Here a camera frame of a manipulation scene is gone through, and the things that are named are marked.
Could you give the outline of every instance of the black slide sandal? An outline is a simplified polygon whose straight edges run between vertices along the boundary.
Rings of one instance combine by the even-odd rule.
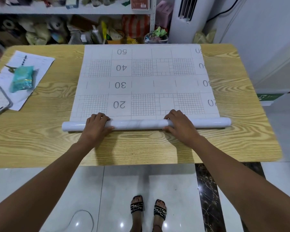
[[[166,218],[166,209],[164,209],[164,208],[156,205],[156,203],[157,203],[158,200],[160,202],[163,202],[163,204],[165,205],[165,202],[164,201],[162,201],[160,199],[157,199],[156,202],[155,202],[155,207],[154,207],[154,216],[155,215],[158,215],[158,216],[162,217],[163,220],[165,221],[165,218]]]
[[[144,208],[144,206],[143,206],[143,197],[141,195],[136,195],[136,196],[133,197],[133,199],[135,197],[141,197],[142,201],[130,204],[131,214],[136,212],[136,211],[141,211],[142,212],[143,208]]]

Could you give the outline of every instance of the white metal shelf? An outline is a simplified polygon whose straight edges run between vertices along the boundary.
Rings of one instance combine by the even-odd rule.
[[[152,14],[151,10],[132,10],[131,5],[123,6],[122,3],[128,0],[116,0],[109,6],[101,5],[93,7],[91,4],[83,6],[79,3],[78,8],[66,9],[62,7],[46,8],[44,2],[33,1],[31,6],[0,6],[0,14],[53,14],[53,15],[132,15]]]

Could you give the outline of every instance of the right arm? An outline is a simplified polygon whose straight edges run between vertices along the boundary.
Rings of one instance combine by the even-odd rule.
[[[290,197],[251,169],[212,145],[181,112],[171,110],[172,133],[192,148],[235,207],[250,232],[290,232]]]

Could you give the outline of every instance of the striped bag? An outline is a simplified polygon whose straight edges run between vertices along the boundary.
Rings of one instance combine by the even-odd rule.
[[[143,38],[149,33],[150,16],[149,15],[123,15],[121,19],[122,30],[126,36],[131,38]]]

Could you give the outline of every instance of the hand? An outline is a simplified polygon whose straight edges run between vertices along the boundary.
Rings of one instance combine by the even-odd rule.
[[[114,127],[105,128],[105,123],[110,120],[103,113],[92,114],[86,121],[86,126],[77,143],[86,145],[90,149],[98,147],[106,135],[108,135]]]
[[[201,137],[192,122],[180,110],[171,110],[164,119],[170,119],[174,124],[174,128],[166,126],[163,130],[169,131],[174,137],[190,148],[192,148],[196,139]]]

